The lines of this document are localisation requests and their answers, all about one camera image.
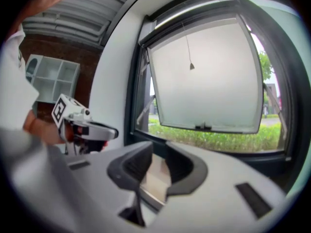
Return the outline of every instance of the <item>grass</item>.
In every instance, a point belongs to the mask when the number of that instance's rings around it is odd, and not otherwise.
[[[149,133],[175,142],[207,150],[257,152],[277,148],[281,124],[261,125],[257,134],[207,133],[161,126],[157,119],[149,119]]]
[[[278,114],[269,114],[267,115],[267,118],[278,118]]]

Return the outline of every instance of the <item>white shelf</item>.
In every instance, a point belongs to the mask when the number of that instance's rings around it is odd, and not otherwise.
[[[36,77],[33,86],[39,91],[38,101],[51,102],[55,81]]]
[[[37,101],[55,103],[60,94],[73,97],[80,64],[31,54],[26,78],[39,92]]]

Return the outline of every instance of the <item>man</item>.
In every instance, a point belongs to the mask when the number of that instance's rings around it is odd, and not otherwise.
[[[19,45],[25,37],[21,23],[25,18],[43,12],[60,1],[61,0],[30,0],[26,4],[9,31],[6,41],[2,47],[2,58],[4,60],[1,63],[1,68],[4,66],[6,68],[17,68],[19,71],[23,72],[25,77],[25,61],[19,51]],[[13,126],[8,125],[6,127],[6,125],[0,125],[0,127],[11,129],[23,128],[30,134],[39,136],[47,144],[64,143],[58,134],[57,126],[54,123],[47,123],[36,118],[32,110],[29,111],[23,125],[16,123]],[[66,138],[68,141],[73,140],[73,133],[70,126],[67,126],[66,128]]]

